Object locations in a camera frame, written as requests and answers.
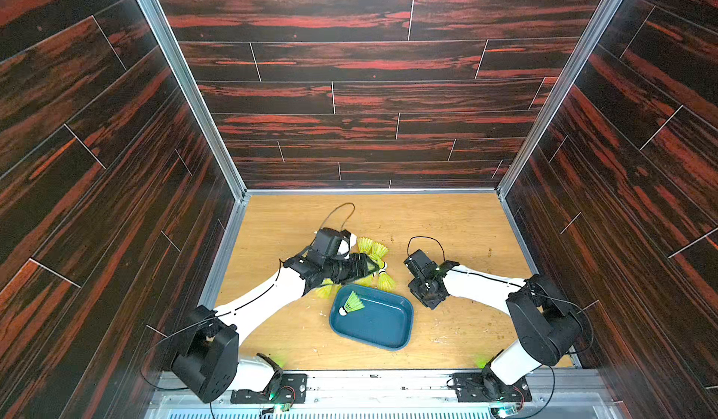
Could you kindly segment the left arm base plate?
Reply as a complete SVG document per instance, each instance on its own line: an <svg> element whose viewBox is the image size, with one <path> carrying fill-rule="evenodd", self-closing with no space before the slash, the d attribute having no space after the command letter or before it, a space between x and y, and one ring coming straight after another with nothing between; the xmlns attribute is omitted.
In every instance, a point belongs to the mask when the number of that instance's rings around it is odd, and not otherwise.
<svg viewBox="0 0 718 419"><path fill-rule="evenodd" d="M308 374L283 373L275 376L269 386L259 392L236 390L230 402L237 405L250 404L304 404L307 397Z"/></svg>

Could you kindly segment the yellow shuttlecock three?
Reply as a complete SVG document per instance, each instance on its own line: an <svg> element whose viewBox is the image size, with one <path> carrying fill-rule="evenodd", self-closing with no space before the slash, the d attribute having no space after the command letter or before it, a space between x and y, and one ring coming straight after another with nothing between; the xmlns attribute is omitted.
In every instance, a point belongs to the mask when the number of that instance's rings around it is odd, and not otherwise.
<svg viewBox="0 0 718 419"><path fill-rule="evenodd" d="M318 299L329 299L335 288L336 284L334 282L330 279L324 279L321 285L313 290L313 293Z"/></svg>

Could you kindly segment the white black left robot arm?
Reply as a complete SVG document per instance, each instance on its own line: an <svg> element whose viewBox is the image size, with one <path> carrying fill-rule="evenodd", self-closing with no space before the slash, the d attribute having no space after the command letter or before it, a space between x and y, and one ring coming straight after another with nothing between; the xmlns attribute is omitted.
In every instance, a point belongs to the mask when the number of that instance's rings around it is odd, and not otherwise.
<svg viewBox="0 0 718 419"><path fill-rule="evenodd" d="M383 266L368 254L345 257L298 254L254 290L214 310L197 307L170 336L170 370L200 401L211 403L226 390L263 391L277 367L263 357L241 362L239 347L285 306L326 284L350 284Z"/></svg>

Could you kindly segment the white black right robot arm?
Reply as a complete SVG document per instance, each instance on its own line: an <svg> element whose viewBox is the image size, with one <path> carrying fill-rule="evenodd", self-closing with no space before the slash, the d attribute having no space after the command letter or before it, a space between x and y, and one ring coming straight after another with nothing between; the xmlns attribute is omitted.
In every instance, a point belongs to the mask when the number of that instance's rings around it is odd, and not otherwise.
<svg viewBox="0 0 718 419"><path fill-rule="evenodd" d="M421 263L410 257L409 291L434 310L448 297L461 297L492 307L512 320L517 339L482 369L486 396L500 397L541 366L551 368L591 329L579 306L565 299L553 282L539 274L528 279L489 275L446 261Z"/></svg>

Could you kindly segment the yellow shuttlecock one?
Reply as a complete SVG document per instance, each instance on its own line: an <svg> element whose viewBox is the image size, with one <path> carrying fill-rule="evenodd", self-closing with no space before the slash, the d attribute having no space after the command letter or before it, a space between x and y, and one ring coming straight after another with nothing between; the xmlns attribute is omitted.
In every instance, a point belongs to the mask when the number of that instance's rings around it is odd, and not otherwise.
<svg viewBox="0 0 718 419"><path fill-rule="evenodd" d="M362 299L360 299L359 295L357 295L355 291L351 291L349 297L347 297L344 303L338 308L338 314L340 316L346 316L348 314L352 314L353 312L359 312L364 308L365 304Z"/></svg>

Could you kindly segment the yellow shuttlecock two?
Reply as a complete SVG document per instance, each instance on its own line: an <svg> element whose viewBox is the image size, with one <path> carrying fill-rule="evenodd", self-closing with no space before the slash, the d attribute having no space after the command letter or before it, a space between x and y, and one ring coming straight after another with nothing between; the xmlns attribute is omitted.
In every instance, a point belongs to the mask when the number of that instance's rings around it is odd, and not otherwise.
<svg viewBox="0 0 718 419"><path fill-rule="evenodd" d="M396 289L396 281L384 269L379 271L377 288L385 292L393 292Z"/></svg>

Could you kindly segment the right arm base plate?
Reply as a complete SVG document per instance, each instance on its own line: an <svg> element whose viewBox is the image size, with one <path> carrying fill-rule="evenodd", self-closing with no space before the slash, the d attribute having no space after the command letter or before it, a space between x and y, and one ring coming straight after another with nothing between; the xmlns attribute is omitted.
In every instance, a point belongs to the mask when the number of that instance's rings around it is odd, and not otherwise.
<svg viewBox="0 0 718 419"><path fill-rule="evenodd" d="M525 377L513 385L506 385L495 375L487 377L481 371L455 372L447 381L460 403L503 402L526 403L532 400Z"/></svg>

